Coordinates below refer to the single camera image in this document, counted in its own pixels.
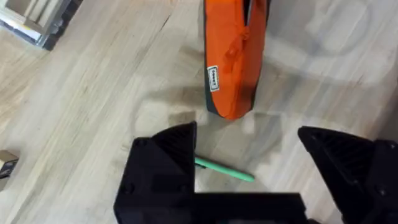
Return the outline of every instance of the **wooden surface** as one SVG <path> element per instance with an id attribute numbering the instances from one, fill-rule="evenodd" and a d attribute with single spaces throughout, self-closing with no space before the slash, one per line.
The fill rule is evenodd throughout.
<path id="1" fill-rule="evenodd" d="M 297 128 L 377 136 L 396 88 L 397 6 L 273 1 L 256 105 L 235 122 L 205 109 L 198 1 L 85 0 L 50 53 L 0 29 L 0 147 L 21 158 L 0 223 L 116 223 L 132 140 L 193 119 L 199 155 L 256 176 L 198 170 L 198 191 L 301 192 L 308 216 L 339 223 Z"/>

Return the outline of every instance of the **black plastic part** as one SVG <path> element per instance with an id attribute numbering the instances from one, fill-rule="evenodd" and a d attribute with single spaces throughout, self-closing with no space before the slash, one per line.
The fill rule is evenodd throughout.
<path id="1" fill-rule="evenodd" d="M 192 122 L 134 140 L 114 204 L 119 224 L 308 223 L 299 194 L 195 194 L 196 131 Z"/>
<path id="2" fill-rule="evenodd" d="M 396 143 L 321 128 L 298 136 L 311 154 L 347 224 L 398 223 Z"/>
<path id="3" fill-rule="evenodd" d="M 69 22 L 71 21 L 72 17 L 75 15 L 77 12 L 78 8 L 80 7 L 80 4 L 83 2 L 83 0 L 71 0 L 70 3 L 68 4 L 67 8 L 65 11 L 62 12 L 61 15 L 61 20 L 62 20 L 62 25 L 58 27 L 58 32 L 55 34 L 49 34 L 47 37 L 47 40 L 44 42 L 43 48 L 46 50 L 53 50 L 55 45 L 57 44 L 59 38 L 65 33 L 65 30 L 67 29 Z"/>

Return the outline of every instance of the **small box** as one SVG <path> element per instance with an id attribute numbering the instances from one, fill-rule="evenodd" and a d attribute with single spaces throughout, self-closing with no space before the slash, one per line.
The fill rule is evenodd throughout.
<path id="1" fill-rule="evenodd" d="M 8 151 L 0 151 L 0 190 L 4 189 L 15 166 L 18 157 Z"/>

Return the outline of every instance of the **orange bag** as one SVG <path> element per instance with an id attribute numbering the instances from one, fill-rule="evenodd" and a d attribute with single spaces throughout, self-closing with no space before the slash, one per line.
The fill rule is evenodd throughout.
<path id="1" fill-rule="evenodd" d="M 238 119 L 254 104 L 269 0 L 205 0 L 205 91 L 209 111 Z"/>

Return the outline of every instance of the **label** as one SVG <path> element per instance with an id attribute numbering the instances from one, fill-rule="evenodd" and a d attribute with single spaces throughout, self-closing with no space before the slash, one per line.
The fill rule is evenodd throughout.
<path id="1" fill-rule="evenodd" d="M 217 65 L 208 67 L 207 73 L 209 74 L 210 91 L 219 90 L 220 84 L 218 83 L 218 67 L 217 67 Z"/>

